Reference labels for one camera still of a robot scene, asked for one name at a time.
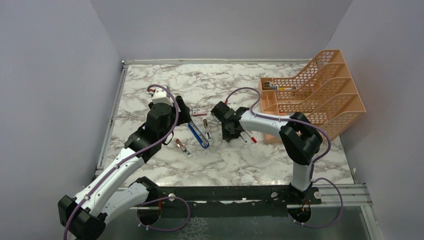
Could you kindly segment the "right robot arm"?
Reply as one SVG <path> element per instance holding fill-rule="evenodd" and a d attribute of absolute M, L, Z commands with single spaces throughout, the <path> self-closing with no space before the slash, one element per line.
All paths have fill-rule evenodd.
<path fill-rule="evenodd" d="M 319 152 L 323 138 L 306 116 L 295 112 L 291 116 L 254 113 L 247 107 L 234 110 L 220 101 L 211 115 L 221 123 L 222 138 L 230 141 L 242 132 L 259 132 L 280 138 L 287 155 L 293 161 L 293 176 L 288 190 L 289 199 L 300 204 L 309 196 L 312 186 L 313 157 Z"/>

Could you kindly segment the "red white staple box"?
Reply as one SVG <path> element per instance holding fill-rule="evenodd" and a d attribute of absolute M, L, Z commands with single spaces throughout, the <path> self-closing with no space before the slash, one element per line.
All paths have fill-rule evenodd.
<path fill-rule="evenodd" d="M 198 117 L 198 116 L 206 116 L 206 115 L 208 114 L 208 111 L 207 111 L 207 108 L 206 108 L 206 107 L 194 108 L 194 109 L 192 110 L 192 112 L 193 112 L 193 115 L 194 115 L 195 117 Z"/>

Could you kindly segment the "blue stapler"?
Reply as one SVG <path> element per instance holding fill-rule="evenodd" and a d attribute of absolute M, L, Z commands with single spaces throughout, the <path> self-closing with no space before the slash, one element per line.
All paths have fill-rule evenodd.
<path fill-rule="evenodd" d="M 188 128 L 203 149 L 207 149 L 210 146 L 207 138 L 203 135 L 203 133 L 199 130 L 193 121 L 188 123 Z"/>

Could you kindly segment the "small pink stapler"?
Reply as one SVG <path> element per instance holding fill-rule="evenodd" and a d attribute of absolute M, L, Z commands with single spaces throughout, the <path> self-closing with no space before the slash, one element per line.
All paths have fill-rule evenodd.
<path fill-rule="evenodd" d="M 176 138 L 174 140 L 175 144 L 177 145 L 178 149 L 187 157 L 190 158 L 192 156 L 192 153 L 187 149 L 187 147 L 178 139 Z"/>

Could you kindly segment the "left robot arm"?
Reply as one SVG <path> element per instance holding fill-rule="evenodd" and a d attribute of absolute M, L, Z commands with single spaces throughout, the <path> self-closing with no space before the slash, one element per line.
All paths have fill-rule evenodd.
<path fill-rule="evenodd" d="M 115 160 L 75 196 L 58 202 L 59 220 L 68 235 L 78 240 L 98 239 L 107 224 L 129 208 L 161 201 L 158 185 L 141 177 L 127 190 L 119 187 L 167 144 L 176 126 L 189 123 L 190 109 L 183 98 L 153 96 L 145 123 L 132 133 Z"/>

